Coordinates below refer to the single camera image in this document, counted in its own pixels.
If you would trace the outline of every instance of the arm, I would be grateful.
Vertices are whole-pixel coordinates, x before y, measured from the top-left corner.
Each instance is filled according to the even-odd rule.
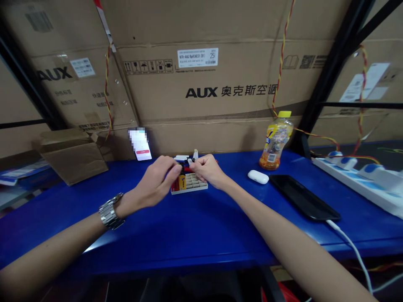
[[[115,204],[116,215],[124,219],[142,208],[159,203],[181,169],[172,157],[160,156],[147,168],[138,185]],[[94,213],[10,263],[0,271],[2,298],[5,301],[20,301],[31,296],[57,277],[107,230],[101,216]]]
[[[315,301],[376,301],[317,242],[225,175],[211,154],[199,158],[191,169],[241,207],[276,258]]]

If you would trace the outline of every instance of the left hand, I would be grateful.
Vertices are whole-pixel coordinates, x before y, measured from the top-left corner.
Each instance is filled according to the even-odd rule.
[[[157,205],[168,194],[181,170],[182,166],[172,157],[158,157],[149,165],[138,185],[123,195],[116,207],[117,216],[124,218],[142,208]]]

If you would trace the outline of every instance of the forearm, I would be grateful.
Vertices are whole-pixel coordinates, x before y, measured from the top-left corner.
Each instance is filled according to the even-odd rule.
[[[315,301],[376,301],[326,250],[234,181],[224,191],[253,222],[271,251]]]
[[[0,271],[0,292],[6,301],[22,300],[58,276],[107,228],[98,213],[38,245]]]

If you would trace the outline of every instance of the yellow bottle cap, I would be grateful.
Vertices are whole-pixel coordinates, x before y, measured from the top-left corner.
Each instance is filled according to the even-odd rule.
[[[291,116],[291,111],[280,111],[278,113],[278,117],[290,117]]]

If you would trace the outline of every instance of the white power strip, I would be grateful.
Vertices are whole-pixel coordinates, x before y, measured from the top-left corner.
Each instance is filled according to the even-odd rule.
[[[313,163],[385,211],[403,219],[403,196],[401,194],[385,190],[373,180],[359,175],[355,169],[345,170],[320,158],[315,158]]]

